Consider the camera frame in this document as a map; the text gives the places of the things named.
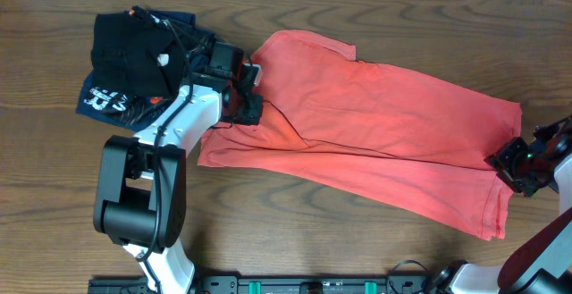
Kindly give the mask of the red t-shirt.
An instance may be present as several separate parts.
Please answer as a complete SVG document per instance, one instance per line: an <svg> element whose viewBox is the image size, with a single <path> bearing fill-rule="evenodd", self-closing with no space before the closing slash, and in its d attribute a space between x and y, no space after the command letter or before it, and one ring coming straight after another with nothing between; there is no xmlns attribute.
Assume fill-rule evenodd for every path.
<svg viewBox="0 0 572 294"><path fill-rule="evenodd" d="M519 104L360 61L353 45L306 30L273 33L252 59L260 122L205 133L200 165L285 173L505 236L511 190L485 158L520 134Z"/></svg>

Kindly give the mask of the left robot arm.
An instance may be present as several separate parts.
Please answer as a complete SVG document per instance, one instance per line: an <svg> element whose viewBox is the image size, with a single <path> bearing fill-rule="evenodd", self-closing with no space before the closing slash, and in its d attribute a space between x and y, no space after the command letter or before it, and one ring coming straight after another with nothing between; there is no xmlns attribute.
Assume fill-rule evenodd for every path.
<svg viewBox="0 0 572 294"><path fill-rule="evenodd" d="M224 122L256 125L262 68L242 50L213 46L202 71L188 70L178 96L131 138L112 136L102 152L93 223L139 263L138 279L93 279L91 293L190 293L195 266L180 234L186 215L186 159L202 135Z"/></svg>

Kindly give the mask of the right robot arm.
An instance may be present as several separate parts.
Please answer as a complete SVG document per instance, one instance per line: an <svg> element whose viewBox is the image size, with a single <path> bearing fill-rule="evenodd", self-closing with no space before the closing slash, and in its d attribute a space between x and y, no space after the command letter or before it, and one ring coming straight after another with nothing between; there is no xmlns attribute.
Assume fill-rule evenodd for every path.
<svg viewBox="0 0 572 294"><path fill-rule="evenodd" d="M559 216L516 250L502 266L461 261L444 268L425 293L556 294L571 291L571 118L538 126L534 141L513 138L484 161L511 190L531 197L550 188Z"/></svg>

